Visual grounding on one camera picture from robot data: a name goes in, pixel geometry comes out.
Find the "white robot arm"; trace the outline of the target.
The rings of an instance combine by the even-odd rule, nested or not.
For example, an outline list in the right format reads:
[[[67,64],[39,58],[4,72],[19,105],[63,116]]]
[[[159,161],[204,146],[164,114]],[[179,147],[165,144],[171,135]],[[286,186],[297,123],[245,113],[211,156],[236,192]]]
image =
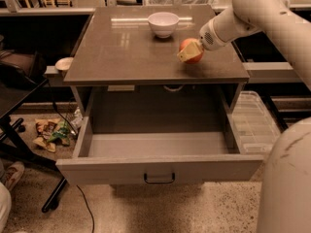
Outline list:
[[[293,13],[288,0],[231,0],[178,57],[187,62],[259,31],[287,60],[295,80],[311,89],[311,23]],[[257,233],[311,233],[310,117],[286,129],[266,160]]]

